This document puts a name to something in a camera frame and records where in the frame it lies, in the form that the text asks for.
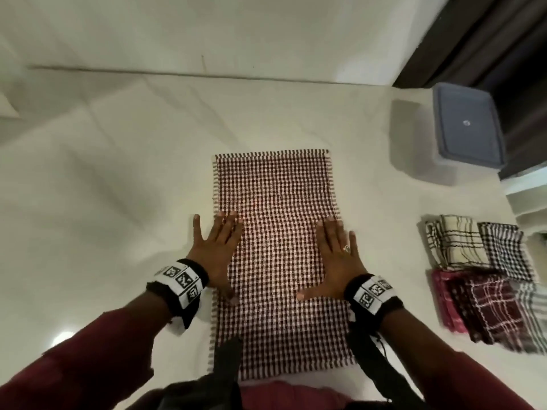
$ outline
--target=maroon and white towel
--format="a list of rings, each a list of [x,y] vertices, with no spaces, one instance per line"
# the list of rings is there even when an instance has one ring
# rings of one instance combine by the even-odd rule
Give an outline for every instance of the maroon and white towel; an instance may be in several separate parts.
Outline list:
[[[222,154],[213,169],[215,212],[236,210],[243,236],[228,269],[240,304],[215,295],[212,345],[242,339],[241,380],[354,364],[348,303],[296,299],[324,277],[317,221],[340,217],[329,151]]]

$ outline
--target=hand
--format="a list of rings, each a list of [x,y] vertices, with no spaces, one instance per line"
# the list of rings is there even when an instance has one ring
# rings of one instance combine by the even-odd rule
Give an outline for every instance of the hand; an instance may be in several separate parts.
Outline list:
[[[230,212],[224,219],[224,213],[215,216],[215,222],[207,240],[201,234],[200,217],[194,216],[194,245],[190,249],[188,259],[199,263],[209,276],[211,288],[217,288],[232,305],[237,305],[239,299],[228,280],[228,265],[241,239],[242,220],[236,222],[237,213]]]
[[[319,221],[316,235],[317,246],[325,266],[325,280],[318,286],[302,289],[297,293],[297,299],[303,301],[318,296],[344,299],[347,284],[353,278],[368,273],[359,258],[355,233],[350,232],[350,253],[344,250],[347,238],[341,221],[336,221],[332,217],[325,222]]]

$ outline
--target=plastic container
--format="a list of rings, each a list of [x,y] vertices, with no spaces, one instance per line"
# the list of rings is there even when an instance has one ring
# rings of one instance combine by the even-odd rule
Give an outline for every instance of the plastic container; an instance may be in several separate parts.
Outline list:
[[[505,166],[505,144],[488,92],[437,83],[431,108],[415,115],[413,177],[457,185],[497,173]]]

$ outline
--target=stack of folded towels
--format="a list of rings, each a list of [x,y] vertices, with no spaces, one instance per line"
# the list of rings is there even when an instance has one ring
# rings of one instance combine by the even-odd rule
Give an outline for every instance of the stack of folded towels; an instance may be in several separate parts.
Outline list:
[[[547,354],[547,288],[528,262],[522,231],[453,215],[425,226],[443,324],[474,342]]]

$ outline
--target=left hand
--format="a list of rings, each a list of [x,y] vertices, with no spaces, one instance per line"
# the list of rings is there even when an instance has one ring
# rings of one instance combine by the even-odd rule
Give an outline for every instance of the left hand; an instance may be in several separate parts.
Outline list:
[[[236,217],[236,212],[230,212],[227,218],[224,213],[217,213],[207,240],[203,240],[200,217],[196,214],[194,216],[194,245],[186,256],[203,266],[209,276],[208,286],[218,289],[232,305],[237,305],[239,299],[228,280],[228,265],[243,232],[242,220],[236,222]]]

